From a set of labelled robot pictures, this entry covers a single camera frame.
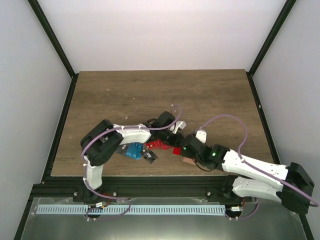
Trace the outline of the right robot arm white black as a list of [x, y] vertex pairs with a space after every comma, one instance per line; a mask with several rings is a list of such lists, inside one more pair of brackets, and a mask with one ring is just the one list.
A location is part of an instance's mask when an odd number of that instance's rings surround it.
[[305, 215], [312, 202], [314, 182], [298, 163], [289, 166], [257, 160], [228, 147], [208, 146], [190, 134], [180, 143], [181, 155], [191, 158], [209, 171], [219, 170], [238, 176], [222, 188], [223, 198], [229, 202], [238, 197], [254, 197], [281, 203], [286, 209]]

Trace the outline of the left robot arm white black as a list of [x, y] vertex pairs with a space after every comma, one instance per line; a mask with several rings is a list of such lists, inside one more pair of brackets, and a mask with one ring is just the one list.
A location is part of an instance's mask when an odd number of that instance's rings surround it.
[[186, 125], [185, 121], [180, 121], [168, 111], [137, 125], [118, 125], [108, 119], [102, 120], [80, 141], [85, 167], [83, 182], [87, 186], [85, 197], [91, 202], [101, 198], [103, 165], [119, 146], [159, 140], [166, 146], [178, 147], [184, 138], [179, 130]]

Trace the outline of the pink leather card holder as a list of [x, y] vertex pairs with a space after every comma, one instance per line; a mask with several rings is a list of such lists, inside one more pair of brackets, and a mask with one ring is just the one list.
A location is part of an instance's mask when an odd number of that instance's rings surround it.
[[190, 165], [193, 165], [193, 166], [196, 165], [195, 160], [192, 159], [192, 158], [189, 158], [189, 157], [183, 157], [183, 158], [182, 158], [182, 161], [183, 161], [184, 163], [187, 163], [187, 164], [190, 164]]

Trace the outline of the black VIP card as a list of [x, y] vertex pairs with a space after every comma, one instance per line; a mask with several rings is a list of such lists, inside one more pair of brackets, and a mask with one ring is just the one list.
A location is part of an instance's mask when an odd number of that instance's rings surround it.
[[155, 160], [158, 159], [158, 156], [148, 148], [144, 148], [141, 151], [141, 156], [149, 163], [152, 164]]

